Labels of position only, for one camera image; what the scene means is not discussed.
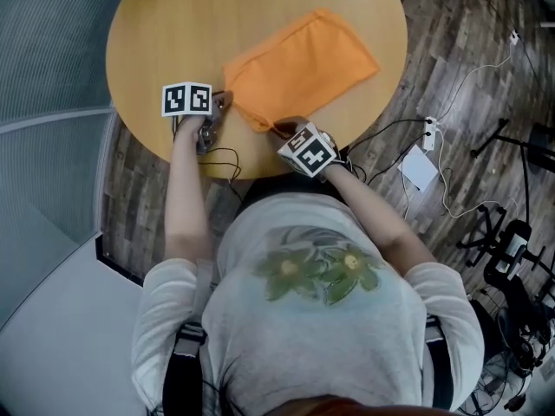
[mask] orange bag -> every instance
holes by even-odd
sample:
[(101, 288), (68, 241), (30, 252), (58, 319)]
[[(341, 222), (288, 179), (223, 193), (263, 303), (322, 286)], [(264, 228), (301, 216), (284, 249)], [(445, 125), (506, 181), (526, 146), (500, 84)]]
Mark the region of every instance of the orange bag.
[(319, 9), (224, 66), (225, 89), (252, 129), (312, 114), (380, 70), (355, 31)]

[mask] forearm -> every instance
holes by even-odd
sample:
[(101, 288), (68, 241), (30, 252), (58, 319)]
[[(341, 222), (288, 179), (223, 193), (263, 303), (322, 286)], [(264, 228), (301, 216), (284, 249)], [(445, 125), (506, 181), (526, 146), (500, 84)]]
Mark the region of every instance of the forearm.
[(166, 195), (166, 258), (212, 258), (212, 237), (200, 184), (195, 139), (179, 131), (173, 144)]
[(401, 216), (369, 186), (339, 165), (329, 166), (324, 174), (340, 192), (385, 260), (402, 276), (418, 263), (435, 261)]

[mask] sleeve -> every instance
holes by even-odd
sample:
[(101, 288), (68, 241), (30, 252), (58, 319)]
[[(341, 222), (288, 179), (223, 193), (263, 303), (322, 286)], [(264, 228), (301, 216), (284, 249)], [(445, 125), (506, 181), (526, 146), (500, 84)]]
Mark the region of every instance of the sleeve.
[(440, 320), (447, 340), (457, 409), (476, 387), (483, 368), (484, 337), (459, 273), (440, 263), (421, 263), (405, 280)]
[(152, 268), (143, 283), (131, 349), (132, 380), (150, 411), (162, 402), (175, 336), (193, 311), (196, 266), (184, 259)]

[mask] white paper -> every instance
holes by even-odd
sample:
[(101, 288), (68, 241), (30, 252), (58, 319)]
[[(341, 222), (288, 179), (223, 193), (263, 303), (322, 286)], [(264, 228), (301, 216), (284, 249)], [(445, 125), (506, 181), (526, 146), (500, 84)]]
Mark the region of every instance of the white paper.
[(402, 160), (402, 172), (422, 192), (428, 188), (430, 182), (437, 175), (434, 164), (418, 145), (414, 145)]

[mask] wooden floor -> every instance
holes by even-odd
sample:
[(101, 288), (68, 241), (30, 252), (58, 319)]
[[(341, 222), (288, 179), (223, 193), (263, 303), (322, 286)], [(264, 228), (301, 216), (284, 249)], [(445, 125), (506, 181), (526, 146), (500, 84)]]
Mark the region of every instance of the wooden floor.
[[(509, 55), (508, 39), (513, 24), (525, 44), (512, 48), (511, 58), (500, 68), (486, 68), (468, 78), (441, 128), (445, 134), (442, 167), (449, 184), (448, 203), (454, 215), (483, 200), (496, 200), (509, 216), (524, 218), (524, 182), (519, 149), (509, 144), (490, 146), (477, 160), (469, 155), (496, 126), (499, 117), (511, 120), (505, 133), (527, 140), (535, 122), (552, 125), (555, 48), (553, 33), (539, 28), (543, 10), (538, 0), (490, 0), (500, 16), (484, 0), (402, 0), (408, 25), (408, 58), (395, 96), (366, 135), (398, 119), (439, 118), (446, 112), (465, 75), (480, 65), (502, 62)], [(526, 59), (530, 56), (538, 79)], [(368, 174), (387, 167), (399, 152), (422, 134), (422, 124), (402, 123), (359, 146), (354, 161)], [(437, 165), (436, 149), (428, 157)], [(103, 237), (106, 255), (143, 277), (162, 258), (163, 211), (167, 189), (167, 162), (153, 156), (120, 123), (104, 198)], [(468, 254), (454, 244), (473, 228), (476, 212), (451, 218), (441, 205), (443, 184), (438, 177), (424, 192), (408, 184), (408, 221), (440, 262), (458, 270), (467, 291), (489, 309), (490, 299), (477, 292), (484, 286), (481, 269), (466, 268)], [(234, 186), (244, 193), (249, 182)], [(407, 200), (400, 173), (392, 169), (371, 185), (403, 213)], [(529, 250), (547, 246), (545, 260), (555, 251), (555, 175), (530, 174), (532, 238)], [(221, 238), (239, 206), (238, 199), (217, 180), (205, 180), (206, 203), (212, 230)], [(531, 295), (545, 283), (540, 270), (523, 271)], [(491, 290), (493, 298), (502, 295)]]

